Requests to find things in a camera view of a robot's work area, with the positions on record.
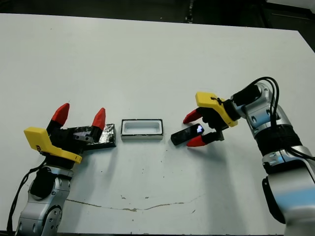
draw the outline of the white tabletop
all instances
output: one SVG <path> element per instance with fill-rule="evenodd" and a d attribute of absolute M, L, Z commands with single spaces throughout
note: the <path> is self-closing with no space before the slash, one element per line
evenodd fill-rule
<path fill-rule="evenodd" d="M 224 142 L 170 142 L 197 91 L 229 98 L 261 76 L 278 80 L 280 105 L 315 153 L 315 54 L 297 31 L 0 14 L 0 230 L 23 175 L 43 160 L 23 130 L 45 128 L 70 102 L 67 127 L 90 125 L 105 107 L 117 147 L 75 166 L 59 232 L 282 234 L 244 120 L 224 131 Z M 163 140 L 122 142 L 124 118 L 163 119 Z"/>

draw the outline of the black band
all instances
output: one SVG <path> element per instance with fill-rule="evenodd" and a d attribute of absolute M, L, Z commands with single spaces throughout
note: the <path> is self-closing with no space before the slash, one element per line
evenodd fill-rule
<path fill-rule="evenodd" d="M 31 186 L 30 193 L 39 197 L 46 198 L 52 191 L 55 183 L 56 174 L 51 173 L 50 169 L 44 167 L 36 173 L 36 178 Z"/>
<path fill-rule="evenodd" d="M 276 131 L 269 127 L 260 131 L 255 139 L 263 156 L 287 147 L 302 145 L 291 125 L 277 125 Z"/>
<path fill-rule="evenodd" d="M 247 86 L 243 90 L 233 95 L 233 101 L 237 106 L 247 105 L 256 100 L 261 95 L 257 85 Z"/>
<path fill-rule="evenodd" d="M 228 99 L 226 101 L 223 102 L 223 106 L 224 109 L 226 111 L 226 113 L 228 114 L 228 116 L 233 120 L 236 121 L 239 118 L 241 118 L 241 116 L 236 112 L 236 110 L 234 109 L 232 100 Z"/>

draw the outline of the black object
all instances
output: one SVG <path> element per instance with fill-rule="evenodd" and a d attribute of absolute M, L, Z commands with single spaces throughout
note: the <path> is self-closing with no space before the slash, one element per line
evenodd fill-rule
<path fill-rule="evenodd" d="M 224 122 L 220 114 L 214 109 L 198 107 L 196 111 L 201 114 L 202 121 L 207 123 L 210 128 L 215 129 L 216 131 L 222 131 L 228 128 L 228 125 Z"/>
<path fill-rule="evenodd" d="M 224 109 L 226 111 L 226 113 L 228 114 L 228 116 L 233 120 L 236 121 L 239 118 L 241 118 L 241 116 L 236 112 L 233 104 L 232 104 L 232 100 L 228 99 L 226 101 L 223 102 L 223 106 Z"/>
<path fill-rule="evenodd" d="M 249 85 L 243 90 L 233 95 L 233 101 L 237 106 L 247 105 L 256 100 L 261 95 L 257 85 Z"/>
<path fill-rule="evenodd" d="M 97 143 L 87 144 L 84 150 L 116 147 L 116 130 L 114 124 L 107 124 Z"/>
<path fill-rule="evenodd" d="M 265 198 L 267 201 L 267 205 L 269 208 L 270 214 L 278 220 L 280 223 L 285 224 L 285 218 L 282 212 L 280 211 L 280 208 L 275 200 L 274 195 L 272 194 L 268 177 L 264 178 L 262 180 L 262 189 L 264 190 Z"/>
<path fill-rule="evenodd" d="M 260 131 L 255 139 L 263 156 L 273 151 L 287 149 L 287 147 L 302 145 L 291 125 L 277 125 L 276 131 L 269 127 Z"/>
<path fill-rule="evenodd" d="M 51 173 L 50 169 L 44 167 L 36 173 L 36 178 L 31 186 L 30 193 L 44 199 L 52 191 L 55 183 L 56 174 Z"/>
<path fill-rule="evenodd" d="M 92 126 L 75 127 L 73 136 L 87 137 L 93 132 Z M 116 147 L 116 130 L 114 124 L 106 124 L 97 143 L 88 143 L 83 147 L 83 150 L 94 150 L 101 148 Z"/>
<path fill-rule="evenodd" d="M 174 145 L 178 145 L 194 137 L 197 137 L 198 135 L 201 135 L 203 132 L 204 129 L 201 124 L 195 124 L 191 127 L 172 134 L 171 141 Z"/>

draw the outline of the metal arm segment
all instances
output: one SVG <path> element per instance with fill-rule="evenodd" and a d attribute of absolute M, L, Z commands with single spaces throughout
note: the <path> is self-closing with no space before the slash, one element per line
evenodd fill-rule
<path fill-rule="evenodd" d="M 268 174 L 263 189 L 271 214 L 286 224 L 285 236 L 315 235 L 315 162 L 288 152 L 292 147 L 311 155 L 304 147 L 280 106 L 277 108 L 277 129 L 271 129 L 270 103 L 272 93 L 263 83 L 253 102 L 237 106 L 235 111 L 245 118 L 263 155 Z"/>

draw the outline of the dark background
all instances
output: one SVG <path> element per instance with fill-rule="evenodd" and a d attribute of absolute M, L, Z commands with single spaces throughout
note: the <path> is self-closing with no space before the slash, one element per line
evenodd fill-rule
<path fill-rule="evenodd" d="M 315 14 L 265 0 L 0 0 L 0 13 L 298 30 L 315 51 Z"/>

